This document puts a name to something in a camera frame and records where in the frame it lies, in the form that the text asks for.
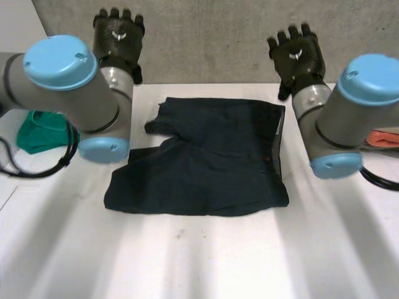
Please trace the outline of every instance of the gray robot arm segment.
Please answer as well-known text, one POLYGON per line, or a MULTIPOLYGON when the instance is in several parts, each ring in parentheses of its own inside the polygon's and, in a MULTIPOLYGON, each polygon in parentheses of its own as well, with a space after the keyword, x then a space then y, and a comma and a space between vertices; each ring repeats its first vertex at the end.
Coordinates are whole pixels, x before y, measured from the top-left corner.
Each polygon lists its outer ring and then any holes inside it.
POLYGON ((399 60, 368 54, 353 60, 334 90, 313 85, 293 98, 302 139, 316 176, 358 171, 358 147, 371 130, 399 126, 399 60))
POLYGON ((99 70, 87 46, 72 36, 40 41, 27 54, 0 53, 0 66, 0 113, 61 112, 80 131, 83 157, 111 163, 128 155, 133 79, 126 71, 99 70))

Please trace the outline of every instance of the dark navy garment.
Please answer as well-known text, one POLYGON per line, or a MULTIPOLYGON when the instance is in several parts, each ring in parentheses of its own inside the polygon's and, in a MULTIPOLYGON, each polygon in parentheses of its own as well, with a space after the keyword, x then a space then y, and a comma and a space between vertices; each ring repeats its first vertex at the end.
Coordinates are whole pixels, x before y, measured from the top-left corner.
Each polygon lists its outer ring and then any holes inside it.
POLYGON ((135 214, 241 216, 289 203, 279 148, 285 107, 255 100, 168 98, 148 134, 114 171, 104 203, 135 214))

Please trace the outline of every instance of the white table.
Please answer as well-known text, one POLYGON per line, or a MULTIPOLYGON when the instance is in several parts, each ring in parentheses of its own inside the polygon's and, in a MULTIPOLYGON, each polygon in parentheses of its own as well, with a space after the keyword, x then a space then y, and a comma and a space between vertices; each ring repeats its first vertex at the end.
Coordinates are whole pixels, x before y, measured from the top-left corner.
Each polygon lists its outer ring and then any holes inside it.
MULTIPOLYGON (((133 100, 133 147, 163 140, 143 126, 171 97, 277 102, 278 85, 143 85, 133 100)), ((112 171, 76 157, 40 181, 0 178, 1 299, 398 298, 399 195, 360 174, 314 177, 287 103, 281 145, 287 208, 244 217, 108 211, 112 171)), ((64 149, 19 162, 52 166, 64 149)), ((399 181, 398 160, 367 166, 399 181)))

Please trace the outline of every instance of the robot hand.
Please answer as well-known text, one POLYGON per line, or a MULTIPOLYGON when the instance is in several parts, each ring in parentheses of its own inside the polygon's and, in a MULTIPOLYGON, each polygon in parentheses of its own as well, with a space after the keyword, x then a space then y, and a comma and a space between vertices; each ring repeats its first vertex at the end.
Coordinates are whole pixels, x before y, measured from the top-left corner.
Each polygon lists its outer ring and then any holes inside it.
POLYGON ((295 26, 290 26, 288 39, 284 31, 277 34, 279 45, 273 37, 268 38, 269 56, 281 78, 279 99, 286 100, 295 95, 309 80, 322 81, 325 74, 323 56, 317 36, 310 31, 308 24, 302 24, 302 34, 295 26))
POLYGON ((119 17, 119 10, 112 8, 108 17, 107 11, 101 9, 94 17, 94 55, 100 67, 118 67, 128 72, 135 84, 143 81, 142 69, 138 64, 142 51, 142 39, 145 33, 143 16, 131 19, 131 12, 124 9, 119 17))

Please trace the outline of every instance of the black cable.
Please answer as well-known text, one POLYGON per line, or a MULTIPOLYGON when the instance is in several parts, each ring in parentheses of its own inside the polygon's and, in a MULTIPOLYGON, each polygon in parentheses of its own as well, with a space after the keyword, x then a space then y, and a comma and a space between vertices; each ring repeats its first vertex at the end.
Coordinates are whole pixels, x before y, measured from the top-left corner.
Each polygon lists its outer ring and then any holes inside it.
POLYGON ((373 174, 372 172, 370 172, 364 166, 360 170, 360 173, 367 181, 369 181, 370 183, 372 183, 380 188, 384 188, 384 189, 391 190, 391 191, 399 191, 399 183, 381 178, 380 176, 377 176, 377 175, 373 174))
POLYGON ((67 133, 68 133, 68 146, 67 146, 65 155, 58 161, 58 163, 53 168, 45 170, 41 173, 28 173, 28 172, 22 170, 17 165, 14 158, 12 157, 11 147, 9 146, 8 142, 4 138, 0 137, 0 142, 6 148, 6 153, 10 160, 10 163, 17 170, 17 172, 14 173, 12 171, 5 170, 0 165, 0 173, 7 174, 8 176, 11 176, 14 178, 40 179, 40 178, 46 178, 48 176, 52 176, 56 172, 60 171, 63 167, 69 165, 70 160, 76 154, 76 151, 77 151, 77 148, 79 145, 79 132, 68 121, 66 121, 66 128, 67 128, 67 133))

